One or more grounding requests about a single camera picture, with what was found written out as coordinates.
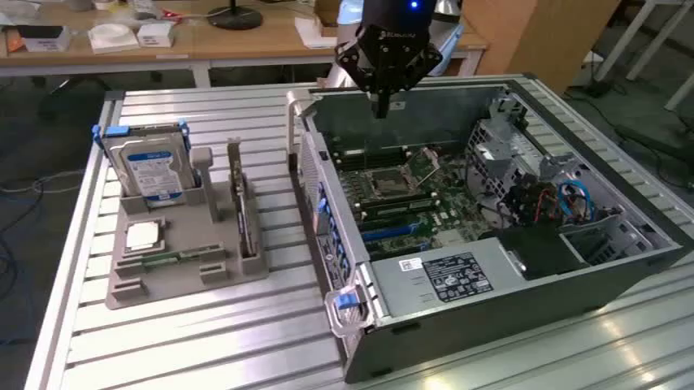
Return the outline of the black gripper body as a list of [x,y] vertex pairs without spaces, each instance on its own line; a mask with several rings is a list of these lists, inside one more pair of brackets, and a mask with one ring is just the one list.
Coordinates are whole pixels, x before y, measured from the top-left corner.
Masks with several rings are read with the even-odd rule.
[[431,43],[430,26],[435,3],[433,1],[366,1],[363,3],[363,39],[371,64],[378,72],[382,88],[385,55],[394,47],[421,47]]

